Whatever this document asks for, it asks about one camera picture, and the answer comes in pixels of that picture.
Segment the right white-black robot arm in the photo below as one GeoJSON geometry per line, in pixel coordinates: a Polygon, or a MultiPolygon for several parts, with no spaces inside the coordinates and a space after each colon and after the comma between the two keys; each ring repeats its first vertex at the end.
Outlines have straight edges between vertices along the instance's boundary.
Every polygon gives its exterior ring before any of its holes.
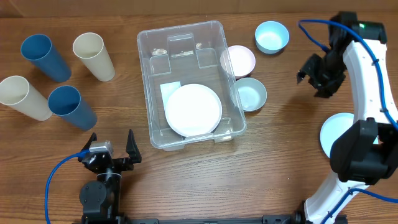
{"type": "Polygon", "coordinates": [[[360,21],[355,12],[344,11],[326,24],[325,55],[312,55],[297,80],[307,79],[317,97],[329,98],[349,77],[354,120],[331,146],[328,177],[292,215],[292,223],[346,223],[342,209],[397,169],[397,108],[386,68],[384,25],[360,21]]]}

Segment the pink plastic bowl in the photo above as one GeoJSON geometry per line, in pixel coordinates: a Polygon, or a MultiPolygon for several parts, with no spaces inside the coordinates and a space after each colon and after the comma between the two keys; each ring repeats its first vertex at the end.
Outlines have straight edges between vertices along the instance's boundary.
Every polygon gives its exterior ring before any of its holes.
{"type": "Polygon", "coordinates": [[[221,53],[220,64],[227,74],[239,79],[248,76],[254,70],[256,58],[247,47],[233,45],[221,53]]]}

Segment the light blue plastic plate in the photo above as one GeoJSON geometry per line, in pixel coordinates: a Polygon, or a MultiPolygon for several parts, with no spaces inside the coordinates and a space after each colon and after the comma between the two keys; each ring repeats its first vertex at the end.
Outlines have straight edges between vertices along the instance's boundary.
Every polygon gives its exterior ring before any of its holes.
{"type": "Polygon", "coordinates": [[[320,130],[320,145],[330,158],[333,143],[354,124],[354,114],[337,113],[330,116],[320,130]]]}

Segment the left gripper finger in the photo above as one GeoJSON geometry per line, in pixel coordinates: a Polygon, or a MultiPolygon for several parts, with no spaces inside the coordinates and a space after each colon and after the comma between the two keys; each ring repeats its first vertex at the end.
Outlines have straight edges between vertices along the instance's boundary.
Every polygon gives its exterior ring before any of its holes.
{"type": "Polygon", "coordinates": [[[126,152],[128,153],[129,158],[133,164],[142,162],[142,156],[138,150],[132,129],[130,129],[128,133],[126,152]]]}
{"type": "Polygon", "coordinates": [[[89,148],[91,143],[97,140],[96,133],[92,133],[88,142],[83,146],[82,150],[79,152],[78,161],[81,162],[85,156],[89,152],[89,148]]]}

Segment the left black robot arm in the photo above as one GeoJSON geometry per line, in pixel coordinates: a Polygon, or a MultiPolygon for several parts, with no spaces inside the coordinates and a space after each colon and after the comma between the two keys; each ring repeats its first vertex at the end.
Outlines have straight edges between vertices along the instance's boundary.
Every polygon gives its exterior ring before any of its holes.
{"type": "Polygon", "coordinates": [[[110,141],[99,142],[93,133],[78,157],[84,167],[94,174],[96,180],[87,182],[80,190],[79,199],[83,205],[82,223],[131,223],[119,211],[121,196],[121,173],[134,169],[142,161],[133,131],[127,137],[127,157],[114,158],[110,141]]]}

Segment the grey plastic bowl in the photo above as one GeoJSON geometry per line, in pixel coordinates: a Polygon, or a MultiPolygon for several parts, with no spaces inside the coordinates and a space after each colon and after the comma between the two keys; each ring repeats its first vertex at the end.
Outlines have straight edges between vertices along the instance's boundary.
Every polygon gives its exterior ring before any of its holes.
{"type": "Polygon", "coordinates": [[[261,109],[267,100],[267,90],[255,78],[241,78],[234,84],[244,112],[253,112],[261,109]]]}

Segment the light blue plastic bowl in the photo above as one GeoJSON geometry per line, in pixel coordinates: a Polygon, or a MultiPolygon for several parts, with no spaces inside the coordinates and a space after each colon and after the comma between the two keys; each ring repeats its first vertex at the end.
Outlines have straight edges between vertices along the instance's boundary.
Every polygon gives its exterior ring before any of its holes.
{"type": "Polygon", "coordinates": [[[265,54],[276,54],[284,49],[290,40],[288,29],[277,21],[265,21],[256,28],[256,47],[265,54]]]}

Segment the pink plastic plate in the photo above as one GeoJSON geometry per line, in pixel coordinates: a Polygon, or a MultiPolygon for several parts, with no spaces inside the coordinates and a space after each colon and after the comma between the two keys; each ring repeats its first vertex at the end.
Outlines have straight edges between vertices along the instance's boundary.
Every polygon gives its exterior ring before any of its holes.
{"type": "Polygon", "coordinates": [[[176,89],[165,107],[169,126],[183,137],[211,133],[220,123],[221,100],[209,87],[188,84],[176,89]]]}

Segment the clear plastic storage bin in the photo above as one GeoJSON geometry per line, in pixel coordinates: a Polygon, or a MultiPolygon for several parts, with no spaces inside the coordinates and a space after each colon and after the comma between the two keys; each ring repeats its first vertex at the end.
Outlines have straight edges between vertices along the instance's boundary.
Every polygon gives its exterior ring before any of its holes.
{"type": "Polygon", "coordinates": [[[144,30],[137,35],[146,99],[149,136],[157,149],[176,151],[185,145],[213,140],[230,141],[247,127],[234,75],[221,67],[220,56],[228,49],[223,25],[206,21],[144,30]],[[220,98],[223,113],[219,125],[207,135],[183,137],[167,123],[160,85],[180,82],[201,84],[220,98]]]}

